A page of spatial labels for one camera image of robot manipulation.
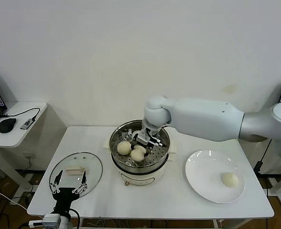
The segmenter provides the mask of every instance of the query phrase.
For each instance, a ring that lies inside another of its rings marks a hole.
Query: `white plate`
[[[195,152],[187,159],[185,172],[192,188],[216,203],[231,203],[244,191],[244,177],[238,167],[229,157],[217,151]],[[237,187],[231,188],[223,184],[221,176],[227,172],[236,174],[239,179]]]

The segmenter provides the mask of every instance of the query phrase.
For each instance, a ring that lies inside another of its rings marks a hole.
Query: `small white desk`
[[[103,173],[99,184],[89,194],[72,203],[82,218],[130,219],[240,219],[237,228],[253,218],[274,215],[243,150],[237,140],[212,142],[178,133],[167,128],[177,147],[174,161],[167,162],[163,177],[152,185],[137,187],[124,185],[110,152],[104,142],[115,127],[71,126],[59,144],[39,187],[28,207],[30,215],[50,213],[55,200],[49,188],[53,168],[66,156],[76,152],[90,152],[99,157]],[[230,156],[245,177],[243,195],[230,204],[217,204],[198,195],[184,175],[185,162],[200,149],[218,150]]]
[[[47,104],[43,102],[14,102],[14,103],[6,103],[7,111],[6,113],[8,115],[15,115],[18,113],[21,113],[23,111],[26,111],[28,109],[31,109],[33,107],[39,107],[40,112],[38,113],[36,117],[36,121],[27,129],[27,130],[21,130],[20,127],[30,118],[32,118],[38,110],[31,110],[29,112],[26,112],[24,114],[21,114],[16,117],[17,122],[10,132],[6,134],[0,133],[0,148],[15,148],[23,141],[25,136],[29,133],[29,131],[32,129],[32,127],[36,124],[37,120],[40,118],[42,113],[45,111]],[[24,191],[30,191],[31,190],[31,184],[28,182],[28,180],[31,178],[31,176],[27,176],[23,178],[19,173],[15,171],[14,168],[11,167],[11,165],[7,162],[6,159],[4,159],[0,155],[0,170],[2,170],[6,175],[8,175],[11,179],[13,179],[17,184],[19,184],[19,189],[16,192],[14,197],[20,197]]]

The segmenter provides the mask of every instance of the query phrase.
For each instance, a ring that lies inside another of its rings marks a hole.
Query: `wooden floor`
[[[31,180],[32,184],[39,184],[42,175],[34,175]],[[260,180],[263,187],[266,186],[265,180]],[[18,188],[18,185],[14,183],[9,177],[0,179],[0,189],[3,194],[10,197],[13,196],[15,190]],[[27,208],[27,199],[23,198],[19,203]],[[275,216],[271,219],[268,219],[268,229],[281,229],[281,205],[276,197],[269,197],[269,201],[274,209]],[[29,220],[39,219],[38,217],[29,216],[27,212],[19,206],[10,205],[9,202],[5,199],[2,199],[0,202],[0,212],[7,214],[10,221],[10,229],[18,229],[19,226]],[[74,226],[77,225],[76,219],[72,219]],[[114,227],[117,228],[212,228],[212,220],[125,220],[125,219],[108,219],[108,220],[97,220],[97,219],[84,219],[83,227],[94,227],[95,225],[99,227]],[[1,216],[0,218],[0,229],[7,229],[7,220],[6,216]],[[249,223],[240,227],[241,229],[266,229],[266,219],[253,219]]]

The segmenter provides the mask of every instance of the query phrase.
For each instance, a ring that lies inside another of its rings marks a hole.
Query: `white wall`
[[[279,97],[281,0],[0,0],[1,81],[66,126],[142,118],[152,94],[259,110]]]

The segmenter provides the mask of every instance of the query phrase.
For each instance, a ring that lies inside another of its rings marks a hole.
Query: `steamed bun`
[[[134,161],[140,162],[145,157],[146,149],[142,146],[135,146],[134,149],[131,151],[131,157]]]
[[[128,155],[131,152],[131,143],[127,141],[119,142],[117,145],[117,152],[120,155]]]
[[[239,179],[234,173],[224,173],[221,179],[227,187],[237,187],[239,184]]]

